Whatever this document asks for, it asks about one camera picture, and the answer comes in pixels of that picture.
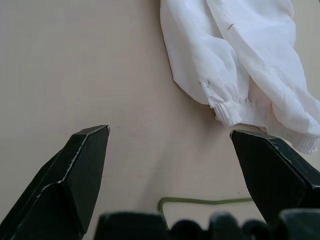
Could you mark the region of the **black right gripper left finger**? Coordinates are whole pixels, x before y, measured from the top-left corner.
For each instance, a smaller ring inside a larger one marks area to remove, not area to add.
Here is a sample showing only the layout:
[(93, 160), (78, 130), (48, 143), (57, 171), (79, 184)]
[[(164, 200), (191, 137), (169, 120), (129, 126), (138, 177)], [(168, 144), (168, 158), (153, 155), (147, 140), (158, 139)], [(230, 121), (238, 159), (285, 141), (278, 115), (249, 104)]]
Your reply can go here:
[(100, 191), (110, 128), (73, 134), (37, 172), (0, 224), (2, 240), (81, 240)]

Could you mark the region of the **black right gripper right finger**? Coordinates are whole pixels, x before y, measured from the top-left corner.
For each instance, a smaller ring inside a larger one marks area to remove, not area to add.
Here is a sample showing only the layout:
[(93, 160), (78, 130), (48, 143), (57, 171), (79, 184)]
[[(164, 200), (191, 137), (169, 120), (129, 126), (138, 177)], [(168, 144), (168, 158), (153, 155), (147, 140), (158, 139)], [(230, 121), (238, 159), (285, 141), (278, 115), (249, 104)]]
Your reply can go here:
[(251, 198), (266, 222), (286, 209), (320, 207), (320, 172), (281, 138), (234, 129), (230, 133)]

